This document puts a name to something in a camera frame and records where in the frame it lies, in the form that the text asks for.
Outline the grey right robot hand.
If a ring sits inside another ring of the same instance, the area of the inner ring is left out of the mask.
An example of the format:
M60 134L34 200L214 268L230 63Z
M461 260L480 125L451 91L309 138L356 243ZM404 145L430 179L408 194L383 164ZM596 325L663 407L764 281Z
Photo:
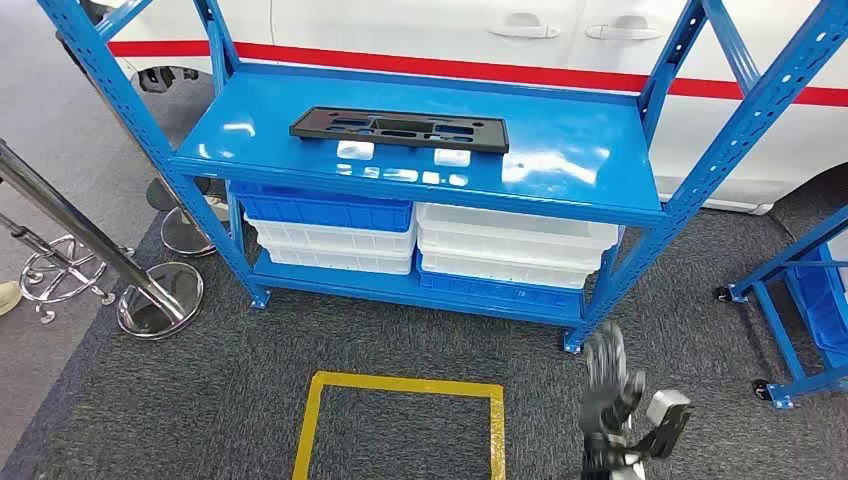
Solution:
M579 424L586 435L618 435L637 409L646 388L646 372L630 371L622 331L603 323L584 343L587 387Z

